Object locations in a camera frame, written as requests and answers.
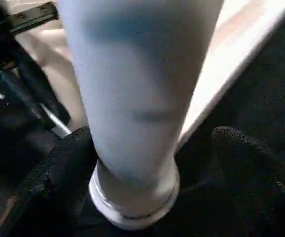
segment beige surface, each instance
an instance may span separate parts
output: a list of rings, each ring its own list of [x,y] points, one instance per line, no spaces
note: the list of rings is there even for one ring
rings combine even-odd
[[[35,6],[36,2],[44,1],[9,1],[12,12]],[[225,0],[184,123],[181,144],[206,118],[284,16],[285,0]],[[74,130],[86,125],[71,55],[60,22],[50,22],[24,33],[18,36],[18,40],[46,71],[73,118],[70,128]]]

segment white cylindrical object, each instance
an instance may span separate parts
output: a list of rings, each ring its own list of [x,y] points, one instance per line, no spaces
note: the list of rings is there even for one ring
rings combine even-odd
[[[177,198],[174,153],[222,2],[59,0],[100,157],[91,197],[123,229],[153,224]]]

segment white tube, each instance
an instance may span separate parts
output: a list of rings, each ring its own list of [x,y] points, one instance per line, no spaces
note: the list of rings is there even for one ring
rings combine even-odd
[[[222,2],[59,0],[100,157],[91,197],[116,226],[145,228],[177,198],[174,153]]]

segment white surface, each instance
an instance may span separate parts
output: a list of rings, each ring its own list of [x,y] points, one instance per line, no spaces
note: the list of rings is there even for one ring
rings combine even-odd
[[[15,5],[11,7],[12,12],[17,12],[36,5],[34,2],[38,4],[45,1],[31,0],[29,5],[28,0],[9,2]],[[207,117],[284,16],[285,0],[225,0],[183,126],[181,145]],[[43,66],[57,96],[72,115],[71,130],[86,125],[86,116],[70,63],[71,54],[61,24],[51,22],[18,38]]]

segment white plastic container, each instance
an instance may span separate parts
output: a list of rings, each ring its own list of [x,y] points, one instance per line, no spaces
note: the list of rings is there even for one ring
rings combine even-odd
[[[123,229],[173,206],[178,137],[223,0],[59,0],[100,161],[96,207]]]

